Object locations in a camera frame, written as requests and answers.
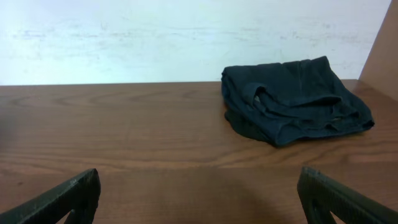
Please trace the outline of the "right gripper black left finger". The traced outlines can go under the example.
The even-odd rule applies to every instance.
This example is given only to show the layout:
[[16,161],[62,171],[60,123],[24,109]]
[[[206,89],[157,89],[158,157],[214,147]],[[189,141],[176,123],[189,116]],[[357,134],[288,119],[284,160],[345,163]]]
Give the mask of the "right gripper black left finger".
[[88,169],[32,200],[1,214],[1,223],[91,224],[101,193],[98,171]]

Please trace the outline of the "navy blue shorts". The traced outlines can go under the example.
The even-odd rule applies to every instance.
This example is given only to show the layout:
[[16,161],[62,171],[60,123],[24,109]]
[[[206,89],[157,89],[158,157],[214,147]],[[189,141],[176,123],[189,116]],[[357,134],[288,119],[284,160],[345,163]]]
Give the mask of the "navy blue shorts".
[[344,86],[326,56],[226,67],[221,93],[227,109],[256,124],[276,147],[374,126],[371,110]]

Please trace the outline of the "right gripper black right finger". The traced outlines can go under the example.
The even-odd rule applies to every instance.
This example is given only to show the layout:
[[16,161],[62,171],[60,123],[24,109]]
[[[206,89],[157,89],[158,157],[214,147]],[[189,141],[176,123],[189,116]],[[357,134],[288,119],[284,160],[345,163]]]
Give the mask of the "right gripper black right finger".
[[302,168],[297,192],[309,224],[335,224],[334,217],[349,224],[397,223],[396,211],[311,167]]

